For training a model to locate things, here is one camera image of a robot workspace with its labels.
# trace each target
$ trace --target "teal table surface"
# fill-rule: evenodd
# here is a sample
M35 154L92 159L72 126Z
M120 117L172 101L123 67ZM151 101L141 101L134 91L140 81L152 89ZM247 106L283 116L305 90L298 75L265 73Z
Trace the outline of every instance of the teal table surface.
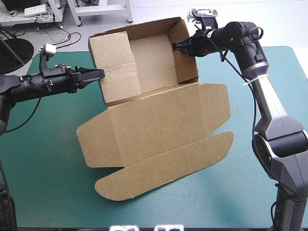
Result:
M266 47L270 79L285 108L308 128L308 81L291 48ZM232 54L228 56L235 63ZM275 201L270 180L251 149L253 100L247 86L218 54L198 58L200 82L228 86L231 118L215 133L234 132L227 156L209 168L131 200L96 193L96 180L117 168L87 167L76 129L106 107L98 83L43 98L28 124L0 137L2 160L20 227L108 227L182 223L186 227L269 227ZM38 72L38 57L29 73ZM92 68L88 52L59 52L49 66ZM9 128L22 123L37 100L12 109ZM308 212L303 221L308 227Z

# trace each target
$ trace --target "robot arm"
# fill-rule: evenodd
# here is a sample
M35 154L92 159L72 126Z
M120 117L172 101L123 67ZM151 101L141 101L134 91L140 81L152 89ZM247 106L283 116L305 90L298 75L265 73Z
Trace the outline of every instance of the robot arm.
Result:
M197 57L233 52L261 114L255 126L258 134L253 137L254 153L269 177L279 182L273 229L299 231L308 195L308 135L287 114L268 78L269 63L258 41L263 30L251 22L230 22L218 28L216 15L215 10L192 10L189 17L201 23L202 29L173 44L173 49Z
M87 69L58 64L48 68L47 61L55 55L56 47L44 45L40 50L40 73L26 76L0 75L0 135L6 132L11 108L16 103L64 92L76 93L88 84L105 77L101 69Z

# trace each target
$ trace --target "cardboard box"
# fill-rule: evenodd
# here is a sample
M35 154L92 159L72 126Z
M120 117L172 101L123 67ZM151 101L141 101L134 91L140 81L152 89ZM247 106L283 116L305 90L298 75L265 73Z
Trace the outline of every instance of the cardboard box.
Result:
M89 167L124 167L95 184L126 200L221 160L232 132L209 135L230 117L227 88L200 84L194 57L172 51L188 37L180 18L96 34L89 49L108 109L80 126Z

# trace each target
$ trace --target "white cable tie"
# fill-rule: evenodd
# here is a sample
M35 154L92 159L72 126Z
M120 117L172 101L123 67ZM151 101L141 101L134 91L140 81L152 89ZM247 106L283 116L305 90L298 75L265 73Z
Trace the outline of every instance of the white cable tie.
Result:
M260 79L260 78L263 78L263 77L268 77L268 76L269 76L269 75L267 75L267 74L260 75L260 76L258 76L258 77L256 77L256 78L254 78L254 79L252 79L252 80L246 82L246 83L243 83L243 86L246 86L246 85L248 85L248 84L252 84L254 81L256 81L256 80L258 80L258 79Z

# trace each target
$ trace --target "white device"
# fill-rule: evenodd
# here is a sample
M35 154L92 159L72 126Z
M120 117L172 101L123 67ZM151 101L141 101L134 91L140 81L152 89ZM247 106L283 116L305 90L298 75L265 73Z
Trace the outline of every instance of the white device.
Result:
M25 17L47 13L46 4L25 8Z

